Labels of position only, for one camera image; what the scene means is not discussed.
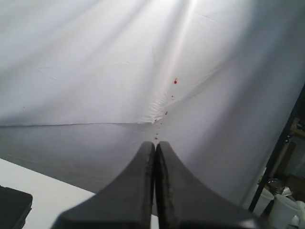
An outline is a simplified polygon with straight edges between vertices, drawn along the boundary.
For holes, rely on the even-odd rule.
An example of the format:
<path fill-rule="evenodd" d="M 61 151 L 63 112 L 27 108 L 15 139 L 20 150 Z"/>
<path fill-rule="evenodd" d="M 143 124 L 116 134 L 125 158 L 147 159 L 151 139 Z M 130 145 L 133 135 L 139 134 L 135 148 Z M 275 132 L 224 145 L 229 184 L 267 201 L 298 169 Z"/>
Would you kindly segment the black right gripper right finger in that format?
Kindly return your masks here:
<path fill-rule="evenodd" d="M 155 192 L 161 229 L 262 229 L 253 213 L 205 186 L 161 141 L 155 154 Z"/>

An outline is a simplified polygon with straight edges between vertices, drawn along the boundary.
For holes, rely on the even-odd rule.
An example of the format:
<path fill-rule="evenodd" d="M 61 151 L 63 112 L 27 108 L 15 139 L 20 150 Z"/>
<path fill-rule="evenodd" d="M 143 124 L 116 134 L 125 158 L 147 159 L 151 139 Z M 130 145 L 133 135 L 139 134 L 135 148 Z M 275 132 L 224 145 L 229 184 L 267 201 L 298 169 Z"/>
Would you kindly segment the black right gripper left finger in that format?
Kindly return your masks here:
<path fill-rule="evenodd" d="M 88 200 L 62 212 L 55 229 L 148 229 L 153 205 L 155 146 L 143 142 L 128 166 Z"/>

